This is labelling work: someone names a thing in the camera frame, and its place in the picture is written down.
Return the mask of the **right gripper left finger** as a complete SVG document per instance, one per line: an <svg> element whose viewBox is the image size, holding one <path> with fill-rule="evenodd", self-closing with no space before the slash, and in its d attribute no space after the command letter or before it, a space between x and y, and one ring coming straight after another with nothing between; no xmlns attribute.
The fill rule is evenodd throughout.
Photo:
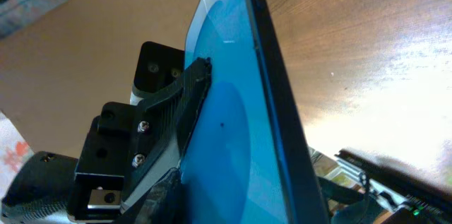
<svg viewBox="0 0 452 224"><path fill-rule="evenodd" d="M113 224L179 224L184 222L184 188L181 171L169 169Z"/></svg>

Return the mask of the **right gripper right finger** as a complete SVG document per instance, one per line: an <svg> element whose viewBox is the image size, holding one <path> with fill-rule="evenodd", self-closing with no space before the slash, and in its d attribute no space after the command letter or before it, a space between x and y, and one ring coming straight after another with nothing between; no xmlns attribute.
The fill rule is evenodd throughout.
<svg viewBox="0 0 452 224"><path fill-rule="evenodd" d="M451 224L451 196L445 192L347 150L335 158L366 196L391 213L384 223Z"/></svg>

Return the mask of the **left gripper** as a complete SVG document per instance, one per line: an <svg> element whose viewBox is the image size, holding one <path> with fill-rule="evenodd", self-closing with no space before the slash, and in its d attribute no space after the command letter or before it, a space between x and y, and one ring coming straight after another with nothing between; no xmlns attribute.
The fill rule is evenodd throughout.
<svg viewBox="0 0 452 224"><path fill-rule="evenodd" d="M128 104L108 102L89 129L68 205L72 221L114 221L186 152L211 85L209 58L144 42Z"/></svg>

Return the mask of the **blue Samsung Galaxy smartphone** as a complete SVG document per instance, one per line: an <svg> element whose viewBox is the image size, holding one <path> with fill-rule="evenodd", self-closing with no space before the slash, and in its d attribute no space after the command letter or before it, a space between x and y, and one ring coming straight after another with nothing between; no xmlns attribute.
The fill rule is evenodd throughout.
<svg viewBox="0 0 452 224"><path fill-rule="evenodd" d="M182 161L189 223L327 223L265 0L200 0L185 62L211 86Z"/></svg>

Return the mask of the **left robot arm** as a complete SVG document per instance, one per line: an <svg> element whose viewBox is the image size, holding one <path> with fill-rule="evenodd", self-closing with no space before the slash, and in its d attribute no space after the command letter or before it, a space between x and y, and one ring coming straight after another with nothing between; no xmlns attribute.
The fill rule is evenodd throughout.
<svg viewBox="0 0 452 224"><path fill-rule="evenodd" d="M180 162L211 85L208 58L145 42L128 104L108 102L79 158L40 151L1 202L5 223L183 223Z"/></svg>

